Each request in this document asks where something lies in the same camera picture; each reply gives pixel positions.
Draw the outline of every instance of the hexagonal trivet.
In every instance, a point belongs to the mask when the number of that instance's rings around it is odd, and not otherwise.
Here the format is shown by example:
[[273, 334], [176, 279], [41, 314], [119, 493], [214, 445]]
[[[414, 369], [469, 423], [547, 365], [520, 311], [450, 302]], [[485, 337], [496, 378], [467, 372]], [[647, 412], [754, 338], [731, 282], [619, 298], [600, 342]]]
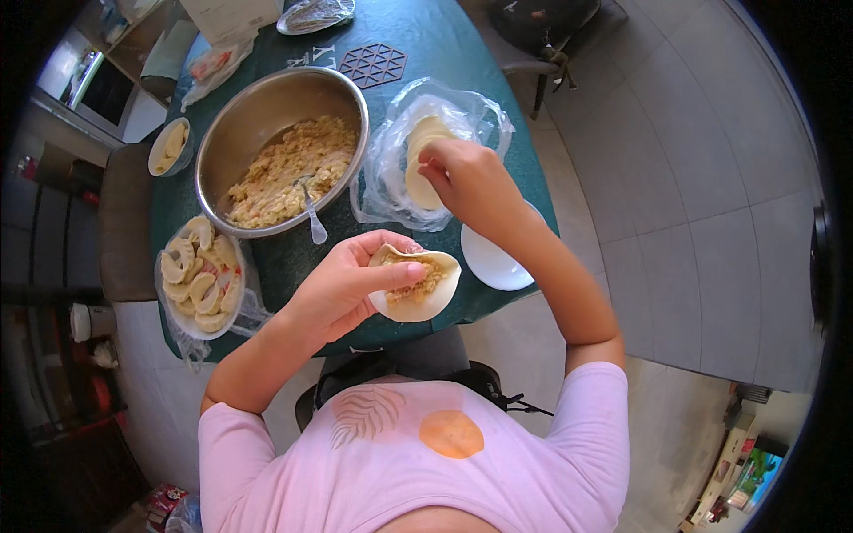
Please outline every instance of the hexagonal trivet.
[[367, 89], [402, 78], [407, 57], [387, 44], [369, 44], [344, 54], [338, 70], [358, 87]]

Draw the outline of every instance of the television screen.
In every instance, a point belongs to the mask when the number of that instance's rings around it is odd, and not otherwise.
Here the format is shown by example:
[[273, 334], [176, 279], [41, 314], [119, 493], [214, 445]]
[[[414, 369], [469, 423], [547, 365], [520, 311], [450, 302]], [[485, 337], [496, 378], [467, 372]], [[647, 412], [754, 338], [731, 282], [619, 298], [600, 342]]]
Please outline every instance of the television screen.
[[734, 484], [728, 504], [744, 513], [751, 513], [779, 471], [786, 452], [787, 446], [759, 437]]

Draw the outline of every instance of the table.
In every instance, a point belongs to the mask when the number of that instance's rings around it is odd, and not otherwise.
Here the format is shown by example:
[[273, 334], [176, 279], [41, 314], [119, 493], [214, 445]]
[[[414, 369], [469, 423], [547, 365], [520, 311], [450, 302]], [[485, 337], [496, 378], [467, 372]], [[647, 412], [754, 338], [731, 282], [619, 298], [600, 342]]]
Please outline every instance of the table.
[[[207, 127], [219, 110], [251, 82], [292, 66], [294, 62], [319, 67], [334, 66], [348, 49], [378, 42], [402, 50], [409, 58], [403, 79], [363, 91], [368, 103], [371, 131], [384, 120], [391, 99], [413, 79], [432, 76], [452, 89], [475, 90], [489, 97], [507, 112], [516, 129], [506, 156], [506, 167], [521, 193], [536, 206], [556, 233], [557, 221], [548, 185], [533, 150], [524, 117], [507, 80], [477, 30], [454, 0], [359, 0], [351, 24], [304, 36], [285, 37], [276, 32], [273, 26], [262, 28], [255, 40], [253, 53], [243, 61], [234, 75], [203, 100], [188, 107], [184, 114], [194, 128], [196, 153]], [[200, 46], [194, 45], [190, 57], [202, 50]], [[178, 80], [167, 122], [181, 116], [180, 100], [189, 85], [190, 77], [185, 68]], [[155, 182], [151, 205], [150, 246], [153, 258], [156, 258], [157, 252], [178, 228], [201, 212], [195, 197], [193, 171], [194, 163], [174, 177], [158, 178]], [[532, 285], [520, 291], [505, 293], [480, 282], [462, 256], [461, 223], [455, 218], [445, 230], [436, 233], [411, 231], [395, 223], [359, 224], [352, 216], [347, 193], [329, 204], [319, 217], [329, 233], [323, 245], [315, 246], [311, 242], [307, 223], [283, 234], [251, 241], [267, 310], [275, 312], [283, 307], [302, 280], [336, 242], [371, 229], [388, 228], [412, 236], [426, 249], [453, 255], [462, 265], [462, 276], [450, 305], [431, 321], [400, 324], [377, 314], [344, 338], [326, 345], [317, 353], [318, 356], [350, 353], [352, 349], [375, 350], [409, 342], [454, 324], [477, 321], [538, 290]], [[180, 356], [165, 326], [162, 305], [160, 322], [167, 344]], [[245, 340], [231, 332], [213, 340], [212, 353], [207, 361], [221, 361]]]

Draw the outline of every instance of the metal mixing bowl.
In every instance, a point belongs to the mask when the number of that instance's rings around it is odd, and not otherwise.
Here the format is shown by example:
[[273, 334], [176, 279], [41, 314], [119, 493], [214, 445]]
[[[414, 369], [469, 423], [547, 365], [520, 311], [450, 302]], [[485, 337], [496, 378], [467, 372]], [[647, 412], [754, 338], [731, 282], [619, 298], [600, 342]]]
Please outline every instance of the metal mixing bowl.
[[361, 168], [370, 134], [368, 106], [350, 79], [334, 70], [296, 67], [261, 78], [223, 107], [201, 140], [195, 162], [195, 193], [205, 215], [226, 233], [257, 239], [287, 231], [308, 220], [302, 212], [275, 226], [237, 228], [227, 214], [228, 189], [241, 182], [258, 153], [281, 141], [284, 129], [322, 115], [340, 117], [356, 132], [356, 152], [340, 180], [315, 208], [320, 211], [349, 185]]

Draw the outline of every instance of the person's left hand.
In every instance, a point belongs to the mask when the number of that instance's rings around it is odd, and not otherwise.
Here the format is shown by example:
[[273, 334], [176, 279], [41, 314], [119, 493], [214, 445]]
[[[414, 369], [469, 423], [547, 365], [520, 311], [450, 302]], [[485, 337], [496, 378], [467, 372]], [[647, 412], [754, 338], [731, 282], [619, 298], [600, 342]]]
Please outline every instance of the person's left hand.
[[400, 252], [423, 250], [409, 237], [386, 229], [342, 240], [305, 278], [279, 314], [297, 324], [300, 335], [310, 336], [306, 339], [309, 342], [325, 344], [340, 339], [376, 312], [368, 294], [409, 287], [426, 275], [417, 262], [368, 267], [370, 257], [386, 243]]

